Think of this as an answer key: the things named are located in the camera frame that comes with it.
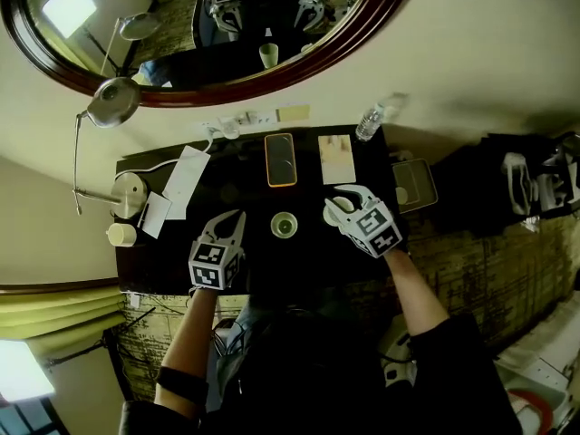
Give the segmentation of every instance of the silver lamp head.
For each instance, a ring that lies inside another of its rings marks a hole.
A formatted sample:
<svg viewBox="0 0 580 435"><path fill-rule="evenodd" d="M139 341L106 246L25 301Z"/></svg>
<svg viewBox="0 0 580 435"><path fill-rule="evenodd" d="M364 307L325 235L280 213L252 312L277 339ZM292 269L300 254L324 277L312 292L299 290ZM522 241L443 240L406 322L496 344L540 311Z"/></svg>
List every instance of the silver lamp head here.
<svg viewBox="0 0 580 435"><path fill-rule="evenodd" d="M161 27L160 19L153 13L139 13L121 19L119 33L125 40L143 40L154 35Z"/></svg>
<svg viewBox="0 0 580 435"><path fill-rule="evenodd" d="M101 84L87 108L87 115L99 128L117 127L135 113L140 101L139 85L127 77L116 77Z"/></svg>

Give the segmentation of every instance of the card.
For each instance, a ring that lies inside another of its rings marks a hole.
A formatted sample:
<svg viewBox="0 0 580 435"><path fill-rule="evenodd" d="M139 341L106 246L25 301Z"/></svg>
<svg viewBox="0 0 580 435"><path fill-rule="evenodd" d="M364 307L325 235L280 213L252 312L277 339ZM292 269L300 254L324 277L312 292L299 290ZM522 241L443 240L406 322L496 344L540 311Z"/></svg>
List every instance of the card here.
<svg viewBox="0 0 580 435"><path fill-rule="evenodd" d="M323 135L318 138L325 185L356 182L353 147L348 135Z"/></svg>
<svg viewBox="0 0 580 435"><path fill-rule="evenodd" d="M167 219L185 219L189 201L209 163L209 155L186 146L163 190L163 197L173 203Z"/></svg>
<svg viewBox="0 0 580 435"><path fill-rule="evenodd" d="M151 192L137 226L146 234L158 238L170 208L168 199Z"/></svg>

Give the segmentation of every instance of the white cable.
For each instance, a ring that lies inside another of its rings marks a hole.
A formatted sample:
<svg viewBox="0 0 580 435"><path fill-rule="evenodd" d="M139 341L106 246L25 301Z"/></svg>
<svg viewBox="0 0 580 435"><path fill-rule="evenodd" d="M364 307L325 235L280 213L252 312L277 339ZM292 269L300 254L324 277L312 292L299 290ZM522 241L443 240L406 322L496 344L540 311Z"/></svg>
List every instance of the white cable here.
<svg viewBox="0 0 580 435"><path fill-rule="evenodd" d="M211 146L214 144L214 133L216 132L221 132L221 130L216 129L214 127L206 127L206 132L208 133L208 142L209 144L207 145L207 147L202 151L202 153L207 153L209 151L209 149L211 148ZM115 180L117 180L120 176L122 176L123 174L127 174L128 172L132 172L134 174L139 173L147 173L147 172L152 172L154 170L157 170L159 168L162 168L163 166L167 166L168 164L173 164L173 163L177 163L179 161L179 158L177 159L170 159L169 161L163 161L162 163L153 166L152 168L149 169L127 169L127 170L122 170L121 172L117 173L117 175L115 176Z"/></svg>

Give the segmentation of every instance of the black table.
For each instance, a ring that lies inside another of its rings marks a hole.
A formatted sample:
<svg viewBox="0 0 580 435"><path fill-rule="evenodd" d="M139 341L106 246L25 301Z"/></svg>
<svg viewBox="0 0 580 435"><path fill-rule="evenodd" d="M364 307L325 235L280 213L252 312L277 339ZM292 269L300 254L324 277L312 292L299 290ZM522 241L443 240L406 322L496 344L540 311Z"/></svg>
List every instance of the black table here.
<svg viewBox="0 0 580 435"><path fill-rule="evenodd" d="M354 129L355 126L332 126L289 130L294 137L298 182L286 188L268 187L264 147L268 134L217 140L189 202L187 220L165 221L157 240L140 233L145 240L143 244L117 248L121 290L186 295L191 287L188 259L193 240L211 218L236 208L245 210L247 215L242 242L246 262L232 288L224 292L226 295L248 292L280 295L386 278L389 271L383 259L374 260L364 254L323 220L324 197L338 193L333 186L323 185L318 149L321 135L351 135L357 184L371 189L396 211L394 178L382 132L377 132L370 142L360 143L354 138ZM203 150L207 143L189 145ZM117 171L151 168L178 158L183 147L126 157L118 162ZM168 165L140 175L151 191L161 194L173 168L174 165ZM297 233L287 240L276 238L270 231L272 217L281 211L293 213L298 219Z"/></svg>

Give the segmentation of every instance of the smartphone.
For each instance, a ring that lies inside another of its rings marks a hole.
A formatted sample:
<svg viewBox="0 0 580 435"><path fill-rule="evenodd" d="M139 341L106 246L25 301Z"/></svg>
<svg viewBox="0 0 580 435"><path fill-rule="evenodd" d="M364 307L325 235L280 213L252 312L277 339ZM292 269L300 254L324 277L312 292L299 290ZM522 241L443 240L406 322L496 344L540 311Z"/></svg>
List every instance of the smartphone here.
<svg viewBox="0 0 580 435"><path fill-rule="evenodd" d="M292 134L266 135L266 172L270 187L290 187L298 181Z"/></svg>

